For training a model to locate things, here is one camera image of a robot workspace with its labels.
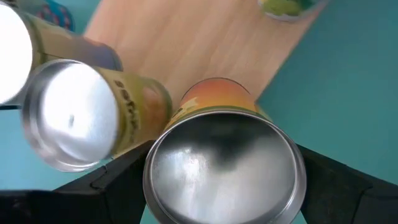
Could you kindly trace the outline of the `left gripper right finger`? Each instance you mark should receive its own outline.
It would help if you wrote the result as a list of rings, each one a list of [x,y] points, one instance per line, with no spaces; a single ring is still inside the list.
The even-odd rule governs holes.
[[[299,146],[307,191],[307,224],[398,224],[398,185]]]

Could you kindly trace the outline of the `orange label can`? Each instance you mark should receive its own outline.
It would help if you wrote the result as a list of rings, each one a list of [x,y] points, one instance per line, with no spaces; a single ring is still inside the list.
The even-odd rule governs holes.
[[[142,183],[160,224],[291,224],[307,176],[297,145],[247,89],[209,78],[184,94]]]

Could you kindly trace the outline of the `purple label can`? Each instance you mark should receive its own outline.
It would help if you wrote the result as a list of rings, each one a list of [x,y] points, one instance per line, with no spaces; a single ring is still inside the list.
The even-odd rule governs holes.
[[[55,59],[123,69],[119,56],[108,45],[0,1],[0,105],[18,105],[31,71]]]

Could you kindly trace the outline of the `olive label can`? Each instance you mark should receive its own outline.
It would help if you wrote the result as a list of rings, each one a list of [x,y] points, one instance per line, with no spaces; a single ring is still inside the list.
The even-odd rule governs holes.
[[[153,78],[58,59],[33,71],[21,116],[31,148],[48,165],[81,172],[158,138],[172,109]]]

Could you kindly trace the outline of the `green label can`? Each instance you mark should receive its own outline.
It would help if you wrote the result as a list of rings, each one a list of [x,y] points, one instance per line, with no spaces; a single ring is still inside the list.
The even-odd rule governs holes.
[[[324,2],[327,0],[257,0],[265,15],[287,22],[303,19]]]

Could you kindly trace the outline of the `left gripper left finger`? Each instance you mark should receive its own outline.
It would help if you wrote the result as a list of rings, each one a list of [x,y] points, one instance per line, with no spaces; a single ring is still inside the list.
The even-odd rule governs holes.
[[[0,190],[0,224],[139,224],[152,141],[55,190]]]

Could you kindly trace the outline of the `green table mat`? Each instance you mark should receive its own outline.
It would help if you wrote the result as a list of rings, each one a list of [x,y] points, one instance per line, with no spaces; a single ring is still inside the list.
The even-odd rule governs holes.
[[[259,102],[299,144],[398,185],[398,0],[331,0]]]

